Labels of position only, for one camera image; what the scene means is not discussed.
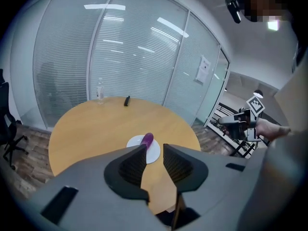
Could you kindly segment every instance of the office chair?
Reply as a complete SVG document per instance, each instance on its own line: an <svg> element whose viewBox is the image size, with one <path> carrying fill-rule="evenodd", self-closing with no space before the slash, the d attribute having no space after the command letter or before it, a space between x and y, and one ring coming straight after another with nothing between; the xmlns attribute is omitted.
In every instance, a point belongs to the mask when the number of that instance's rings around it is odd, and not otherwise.
<svg viewBox="0 0 308 231"><path fill-rule="evenodd" d="M20 140L28 140L27 136L21 136L19 139L14 141L14 138L17 133L16 120L11 115L9 110L9 83L5 82L2 76L3 70L0 69L0 145L6 144L4 150L7 148L7 151L4 153L3 158L6 161L9 161L10 167L15 170L15 166L12 165L12 155L14 150L19 150L25 152L28 155L28 152L25 149L17 146Z"/></svg>

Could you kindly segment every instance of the wooden floor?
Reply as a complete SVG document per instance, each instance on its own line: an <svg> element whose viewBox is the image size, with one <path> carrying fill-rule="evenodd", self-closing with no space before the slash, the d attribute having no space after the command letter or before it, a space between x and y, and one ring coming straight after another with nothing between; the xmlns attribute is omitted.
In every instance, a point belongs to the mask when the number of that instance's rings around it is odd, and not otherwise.
<svg viewBox="0 0 308 231"><path fill-rule="evenodd" d="M200 142L201 151L210 154L229 155L232 148L209 128L196 121L192 126ZM53 178L49 160L48 143L50 133L18 126L16 138L28 136L28 141L22 140L19 147L25 148L28 155L22 151L14 151L13 171L8 162L3 159L4 146L0 148L0 170L8 182L8 186L16 197L28 199L36 189Z"/></svg>

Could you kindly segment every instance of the purple object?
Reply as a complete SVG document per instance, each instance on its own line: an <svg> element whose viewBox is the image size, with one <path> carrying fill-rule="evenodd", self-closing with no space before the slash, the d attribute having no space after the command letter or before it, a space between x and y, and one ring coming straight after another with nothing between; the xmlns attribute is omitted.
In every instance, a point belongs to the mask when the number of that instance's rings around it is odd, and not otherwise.
<svg viewBox="0 0 308 231"><path fill-rule="evenodd" d="M148 150L148 149L150 148L150 146L151 146L153 140L154 140L154 135L153 135L152 133L147 133L147 134L143 137L143 139L142 139L142 141L141 141L140 144L145 144L146 149Z"/></svg>

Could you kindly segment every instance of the white plate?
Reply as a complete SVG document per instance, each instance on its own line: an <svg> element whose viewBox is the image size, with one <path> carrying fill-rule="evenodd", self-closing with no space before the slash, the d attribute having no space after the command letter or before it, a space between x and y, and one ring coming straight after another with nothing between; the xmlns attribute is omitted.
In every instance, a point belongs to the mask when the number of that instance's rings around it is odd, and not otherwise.
<svg viewBox="0 0 308 231"><path fill-rule="evenodd" d="M128 142L127 142L127 147L135 146L135 145L140 145L144 135L137 135L135 137L132 137ZM155 162L160 155L160 146L157 143L156 140L153 140L152 144L150 145L150 148L146 151L146 164L151 164Z"/></svg>

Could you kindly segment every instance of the round wooden table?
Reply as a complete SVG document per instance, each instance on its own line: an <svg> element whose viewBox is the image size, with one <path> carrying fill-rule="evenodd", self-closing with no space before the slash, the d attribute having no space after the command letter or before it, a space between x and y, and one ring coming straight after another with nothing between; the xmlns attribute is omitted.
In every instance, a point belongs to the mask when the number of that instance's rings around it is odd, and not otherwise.
<svg viewBox="0 0 308 231"><path fill-rule="evenodd" d="M87 101L72 108L57 122L49 143L49 161L56 176L82 159L126 148L130 138L153 133L161 154L144 170L141 188L150 196L149 208L158 214L176 202L176 187L163 165L163 144L200 150L192 128L161 105L131 98L109 97L104 104Z"/></svg>

